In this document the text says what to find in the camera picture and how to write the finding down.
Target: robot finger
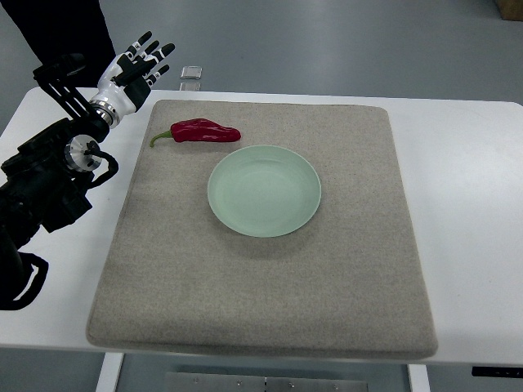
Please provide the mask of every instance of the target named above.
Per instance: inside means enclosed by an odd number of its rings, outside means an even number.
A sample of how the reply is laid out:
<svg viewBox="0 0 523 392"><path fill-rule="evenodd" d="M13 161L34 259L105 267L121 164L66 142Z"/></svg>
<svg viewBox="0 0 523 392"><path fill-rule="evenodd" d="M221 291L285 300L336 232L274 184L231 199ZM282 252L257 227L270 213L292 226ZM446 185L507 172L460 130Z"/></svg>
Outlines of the robot finger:
<svg viewBox="0 0 523 392"><path fill-rule="evenodd" d="M141 46L151 38L153 34L148 31L144 35L138 38L138 41L134 42L124 53L129 60L134 60L137 52L141 49Z"/></svg>
<svg viewBox="0 0 523 392"><path fill-rule="evenodd" d="M152 87L153 84L155 84L160 77L165 74L169 70L168 65L164 65L162 68L160 68L158 71L152 73L147 78L145 78L145 81L149 85L149 87Z"/></svg>
<svg viewBox="0 0 523 392"><path fill-rule="evenodd" d="M140 57L142 59L145 59L148 55L150 55L154 49L156 49L159 46L160 42L154 41L151 43L142 53L140 53Z"/></svg>
<svg viewBox="0 0 523 392"><path fill-rule="evenodd" d="M160 61L162 61L165 57L169 56L172 51L174 51L174 44L168 43L167 45L163 46L161 49L153 52L151 55L147 56L146 60L154 60L156 64L158 64Z"/></svg>

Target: black pants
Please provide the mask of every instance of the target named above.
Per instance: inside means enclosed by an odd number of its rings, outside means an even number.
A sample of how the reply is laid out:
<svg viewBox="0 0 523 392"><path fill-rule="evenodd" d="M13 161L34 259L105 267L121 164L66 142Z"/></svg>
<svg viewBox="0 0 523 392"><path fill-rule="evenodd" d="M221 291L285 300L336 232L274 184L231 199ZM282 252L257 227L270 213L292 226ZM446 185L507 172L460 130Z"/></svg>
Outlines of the black pants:
<svg viewBox="0 0 523 392"><path fill-rule="evenodd" d="M43 64L81 53L86 67L69 81L95 87L116 56L98 0L0 0Z"/></svg>

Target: green pepper stem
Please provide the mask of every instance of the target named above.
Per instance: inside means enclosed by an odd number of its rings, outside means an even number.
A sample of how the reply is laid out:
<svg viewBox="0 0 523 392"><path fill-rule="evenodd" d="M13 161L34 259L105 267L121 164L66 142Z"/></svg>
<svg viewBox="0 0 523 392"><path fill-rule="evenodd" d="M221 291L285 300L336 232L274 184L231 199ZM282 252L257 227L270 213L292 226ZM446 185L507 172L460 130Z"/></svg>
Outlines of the green pepper stem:
<svg viewBox="0 0 523 392"><path fill-rule="evenodd" d="M166 131L166 132L160 133L159 135L156 135L155 137L153 137L153 138L150 140L149 145L150 145L151 147L154 147L154 141L155 141L156 139L161 138L161 137L172 137L172 135L171 135L171 131Z"/></svg>

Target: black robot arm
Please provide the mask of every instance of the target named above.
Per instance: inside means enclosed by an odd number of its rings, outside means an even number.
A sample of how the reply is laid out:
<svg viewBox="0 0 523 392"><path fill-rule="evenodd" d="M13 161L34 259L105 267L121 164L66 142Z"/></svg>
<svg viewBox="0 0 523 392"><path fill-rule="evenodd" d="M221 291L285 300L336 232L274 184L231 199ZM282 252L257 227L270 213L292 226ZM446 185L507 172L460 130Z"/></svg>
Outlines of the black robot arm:
<svg viewBox="0 0 523 392"><path fill-rule="evenodd" d="M83 67L80 55L62 56L34 71L38 85L71 117L55 122L18 147L18 154L3 163L7 183L0 187L0 310L18 310L40 292L47 262L19 252L40 225L47 232L73 224L92 205L86 192L118 171L116 160L101 143L123 116L143 105L154 82L167 71L151 73L174 46L153 42L148 32L117 56L102 75L98 93L88 102L69 85L67 77ZM102 160L107 172L94 179ZM38 272L27 288L34 267Z"/></svg>

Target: light green plate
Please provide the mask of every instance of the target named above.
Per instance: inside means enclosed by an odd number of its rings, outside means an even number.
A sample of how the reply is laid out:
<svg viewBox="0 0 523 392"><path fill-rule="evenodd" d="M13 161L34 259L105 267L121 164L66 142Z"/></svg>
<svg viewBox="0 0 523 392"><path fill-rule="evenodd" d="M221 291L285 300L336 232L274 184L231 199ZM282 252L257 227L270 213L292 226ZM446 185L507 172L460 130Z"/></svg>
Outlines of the light green plate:
<svg viewBox="0 0 523 392"><path fill-rule="evenodd" d="M217 164L207 193L224 225L253 237L277 237L312 218L321 184L314 168L290 149L253 145Z"/></svg>

